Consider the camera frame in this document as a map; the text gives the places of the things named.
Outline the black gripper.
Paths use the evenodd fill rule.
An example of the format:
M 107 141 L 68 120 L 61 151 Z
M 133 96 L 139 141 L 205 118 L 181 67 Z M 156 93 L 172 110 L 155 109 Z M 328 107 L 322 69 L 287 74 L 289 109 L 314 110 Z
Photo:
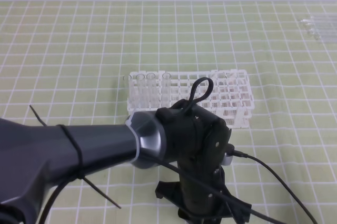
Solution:
M 250 220 L 251 204 L 229 192 L 221 162 L 228 150 L 231 130 L 226 122 L 194 105 L 183 110 L 186 100 L 155 113 L 166 136 L 165 162 L 177 162 L 182 173 L 177 182 L 160 181 L 156 196 L 178 207 L 178 216 L 187 223 L 235 223 Z

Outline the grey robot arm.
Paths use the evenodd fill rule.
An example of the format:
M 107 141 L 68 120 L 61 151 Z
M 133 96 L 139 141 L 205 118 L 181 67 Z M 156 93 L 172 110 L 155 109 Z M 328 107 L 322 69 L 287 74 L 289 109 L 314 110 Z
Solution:
M 247 223 L 251 205 L 224 184 L 221 164 L 233 149 L 231 130 L 210 111 L 198 105 L 184 110 L 185 104 L 139 111 L 121 125 L 24 126 L 2 119 L 1 223 L 35 223 L 52 187 L 124 162 L 140 169 L 177 162 L 195 177 L 160 181 L 155 190 L 189 223 Z

